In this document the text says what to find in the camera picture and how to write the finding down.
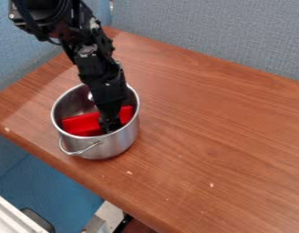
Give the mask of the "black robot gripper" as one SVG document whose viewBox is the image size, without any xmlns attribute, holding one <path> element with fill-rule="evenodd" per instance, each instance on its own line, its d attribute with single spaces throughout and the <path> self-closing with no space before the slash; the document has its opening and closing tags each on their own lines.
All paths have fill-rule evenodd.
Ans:
<svg viewBox="0 0 299 233">
<path fill-rule="evenodd" d="M 80 80 L 88 86 L 100 112 L 101 131 L 110 134 L 123 126 L 119 113 L 128 96 L 123 69 L 114 58 L 77 57 L 75 63 Z"/>
</svg>

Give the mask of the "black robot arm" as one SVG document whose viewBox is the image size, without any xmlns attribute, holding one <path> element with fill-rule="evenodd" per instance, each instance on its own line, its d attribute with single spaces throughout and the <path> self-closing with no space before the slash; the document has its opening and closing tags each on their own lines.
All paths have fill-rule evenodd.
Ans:
<svg viewBox="0 0 299 233">
<path fill-rule="evenodd" d="M 128 98 L 120 64 L 114 59 L 114 40 L 84 0 L 8 0 L 13 25 L 41 42 L 60 46 L 79 70 L 100 111 L 99 123 L 108 134 L 123 127 L 119 111 Z"/>
</svg>

